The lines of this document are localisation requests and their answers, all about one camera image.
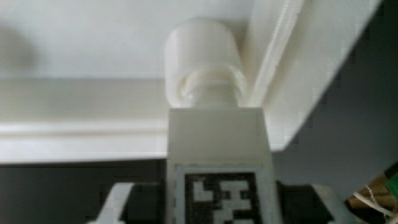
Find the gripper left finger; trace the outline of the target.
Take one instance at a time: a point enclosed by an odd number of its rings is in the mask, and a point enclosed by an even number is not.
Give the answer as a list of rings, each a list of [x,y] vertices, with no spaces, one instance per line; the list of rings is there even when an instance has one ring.
[[[121,214],[125,211],[134,186],[134,183],[114,184],[98,217],[88,222],[88,224],[127,224],[121,220]]]

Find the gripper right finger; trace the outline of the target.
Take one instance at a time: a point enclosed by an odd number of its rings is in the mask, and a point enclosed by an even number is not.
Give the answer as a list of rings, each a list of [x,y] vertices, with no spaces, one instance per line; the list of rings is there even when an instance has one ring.
[[[356,216],[351,213],[335,188],[327,185],[313,184],[313,189],[333,216],[333,220],[327,224],[358,224]]]

